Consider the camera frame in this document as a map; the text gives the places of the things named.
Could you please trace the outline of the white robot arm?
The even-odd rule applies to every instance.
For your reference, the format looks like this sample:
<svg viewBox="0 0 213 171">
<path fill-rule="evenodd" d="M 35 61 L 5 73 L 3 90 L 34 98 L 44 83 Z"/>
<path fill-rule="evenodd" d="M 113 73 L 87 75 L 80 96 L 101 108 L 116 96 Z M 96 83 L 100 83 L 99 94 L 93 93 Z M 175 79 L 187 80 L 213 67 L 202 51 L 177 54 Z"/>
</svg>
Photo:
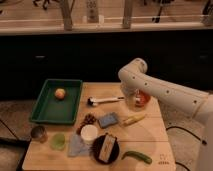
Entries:
<svg viewBox="0 0 213 171">
<path fill-rule="evenodd" d="M 196 171 L 213 171 L 213 94 L 160 80 L 146 74 L 147 63 L 135 58 L 118 71 L 126 97 L 137 90 L 172 105 L 204 125 Z"/>
</svg>

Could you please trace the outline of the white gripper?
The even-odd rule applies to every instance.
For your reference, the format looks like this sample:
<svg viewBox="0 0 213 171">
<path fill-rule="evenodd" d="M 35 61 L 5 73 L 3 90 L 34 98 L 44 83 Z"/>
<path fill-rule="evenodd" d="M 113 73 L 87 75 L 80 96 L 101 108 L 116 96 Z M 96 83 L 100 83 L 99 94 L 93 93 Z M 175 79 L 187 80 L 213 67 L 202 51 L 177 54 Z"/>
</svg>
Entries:
<svg viewBox="0 0 213 171">
<path fill-rule="evenodd" d="M 129 87 L 126 84 L 122 83 L 121 86 L 121 91 L 124 95 L 125 103 L 128 107 L 129 110 L 136 111 L 137 108 L 135 106 L 135 93 L 136 89 L 133 87 Z"/>
</svg>

